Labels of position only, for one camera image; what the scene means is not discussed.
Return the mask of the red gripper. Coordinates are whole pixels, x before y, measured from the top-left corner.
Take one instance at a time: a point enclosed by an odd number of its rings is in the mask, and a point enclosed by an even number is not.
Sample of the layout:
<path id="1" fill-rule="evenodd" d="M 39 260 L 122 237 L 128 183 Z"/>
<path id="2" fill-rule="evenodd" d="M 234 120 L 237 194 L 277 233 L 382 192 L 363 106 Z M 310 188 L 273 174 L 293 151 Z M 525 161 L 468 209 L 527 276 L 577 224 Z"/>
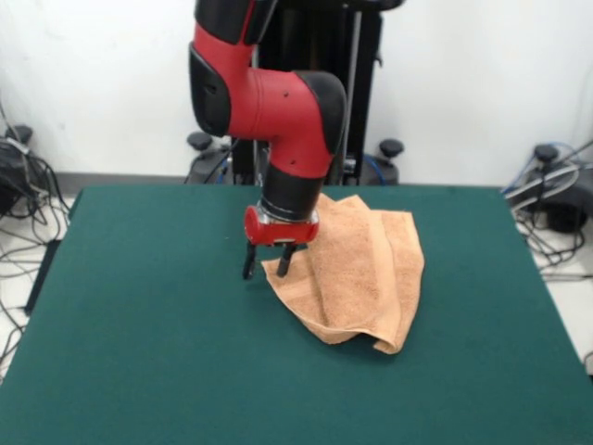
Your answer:
<path id="1" fill-rule="evenodd" d="M 246 208 L 244 226 L 246 238 L 246 258 L 242 271 L 244 280 L 250 280 L 255 270 L 257 246 L 286 244 L 279 259 L 276 274 L 285 277 L 297 245 L 311 242 L 319 232 L 318 211 L 313 211 L 304 222 L 283 222 L 266 214 L 259 206 Z"/>

